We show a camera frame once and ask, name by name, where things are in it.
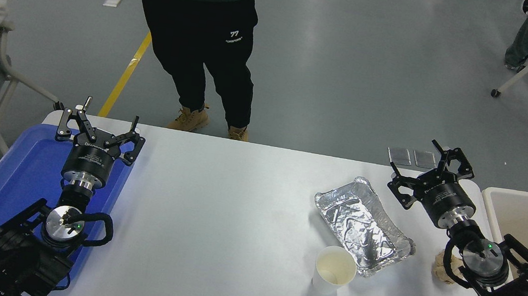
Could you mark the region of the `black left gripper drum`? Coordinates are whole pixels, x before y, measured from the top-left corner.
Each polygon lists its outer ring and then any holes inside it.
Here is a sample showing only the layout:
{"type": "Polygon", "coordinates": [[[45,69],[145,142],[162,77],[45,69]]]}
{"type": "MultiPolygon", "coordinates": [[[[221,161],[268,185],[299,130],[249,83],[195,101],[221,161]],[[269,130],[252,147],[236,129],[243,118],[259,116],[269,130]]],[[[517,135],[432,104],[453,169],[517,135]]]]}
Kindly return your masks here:
{"type": "Polygon", "coordinates": [[[114,161],[120,157],[120,149],[118,145],[108,148],[75,138],[61,170],[61,176],[72,179],[76,174],[86,173],[90,174],[95,182],[106,183],[114,161]]]}

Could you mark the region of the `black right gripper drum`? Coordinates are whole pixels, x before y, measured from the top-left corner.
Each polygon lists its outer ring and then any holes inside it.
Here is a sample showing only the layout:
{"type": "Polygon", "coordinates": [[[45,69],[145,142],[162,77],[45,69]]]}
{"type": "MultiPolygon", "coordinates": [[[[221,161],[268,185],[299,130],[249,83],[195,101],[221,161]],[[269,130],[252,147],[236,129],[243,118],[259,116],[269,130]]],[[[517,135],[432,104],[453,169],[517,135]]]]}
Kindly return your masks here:
{"type": "Polygon", "coordinates": [[[415,197],[421,202],[425,212],[436,228],[449,229],[458,221],[470,219],[476,206],[457,178],[443,180],[435,170],[418,176],[421,189],[415,197]]]}

